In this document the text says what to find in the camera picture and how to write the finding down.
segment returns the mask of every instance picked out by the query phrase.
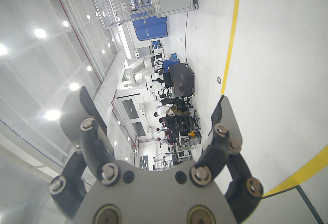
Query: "window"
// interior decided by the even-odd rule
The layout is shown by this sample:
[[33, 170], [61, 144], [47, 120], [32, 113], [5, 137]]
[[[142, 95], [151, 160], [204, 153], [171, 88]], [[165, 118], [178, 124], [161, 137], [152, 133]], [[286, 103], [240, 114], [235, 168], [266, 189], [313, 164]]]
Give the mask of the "window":
[[142, 137], [142, 136], [145, 136], [146, 135], [141, 122], [132, 123], [132, 126], [135, 129], [138, 137]]
[[131, 99], [122, 101], [122, 104], [124, 106], [124, 109], [125, 109], [126, 113], [129, 116], [130, 120], [139, 118], [138, 112], [137, 112], [137, 110], [135, 108], [135, 105], [133, 104], [133, 101]]

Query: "blue cabinet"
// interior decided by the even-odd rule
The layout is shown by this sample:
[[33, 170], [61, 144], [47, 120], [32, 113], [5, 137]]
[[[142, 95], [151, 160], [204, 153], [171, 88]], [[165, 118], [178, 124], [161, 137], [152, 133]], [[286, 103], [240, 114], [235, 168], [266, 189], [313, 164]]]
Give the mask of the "blue cabinet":
[[[147, 16], [147, 12], [139, 13], [138, 15]], [[133, 21], [138, 40], [166, 37], [166, 22], [167, 17], [157, 18], [156, 16]]]

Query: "worker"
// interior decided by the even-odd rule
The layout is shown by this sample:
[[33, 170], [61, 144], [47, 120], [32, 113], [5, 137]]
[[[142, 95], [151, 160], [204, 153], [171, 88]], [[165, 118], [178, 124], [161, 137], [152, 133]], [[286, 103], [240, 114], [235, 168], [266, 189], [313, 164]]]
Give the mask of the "worker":
[[158, 109], [158, 112], [154, 113], [154, 117], [165, 117], [167, 115], [174, 116], [174, 114], [178, 114], [177, 109], [175, 107], [170, 107], [168, 105], [161, 106]]

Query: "blue machine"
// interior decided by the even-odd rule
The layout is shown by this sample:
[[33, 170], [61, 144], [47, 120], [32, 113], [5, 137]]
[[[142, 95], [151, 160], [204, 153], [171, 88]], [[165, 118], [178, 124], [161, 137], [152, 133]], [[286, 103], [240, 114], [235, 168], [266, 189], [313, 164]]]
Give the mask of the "blue machine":
[[[143, 0], [144, 5], [151, 5], [151, 0]], [[147, 16], [148, 12], [131, 14], [131, 17]], [[167, 33], [167, 17], [157, 18], [156, 16], [146, 17], [132, 21], [138, 40], [150, 40], [166, 37]]]

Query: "person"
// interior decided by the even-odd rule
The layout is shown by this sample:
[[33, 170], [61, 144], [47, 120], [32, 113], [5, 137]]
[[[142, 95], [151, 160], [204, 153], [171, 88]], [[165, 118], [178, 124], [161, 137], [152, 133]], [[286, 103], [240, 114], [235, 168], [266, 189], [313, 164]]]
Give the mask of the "person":
[[165, 117], [167, 115], [169, 116], [174, 116], [174, 112], [172, 110], [172, 107], [165, 105], [165, 106], [161, 106], [158, 109], [158, 112], [154, 113], [154, 117]]

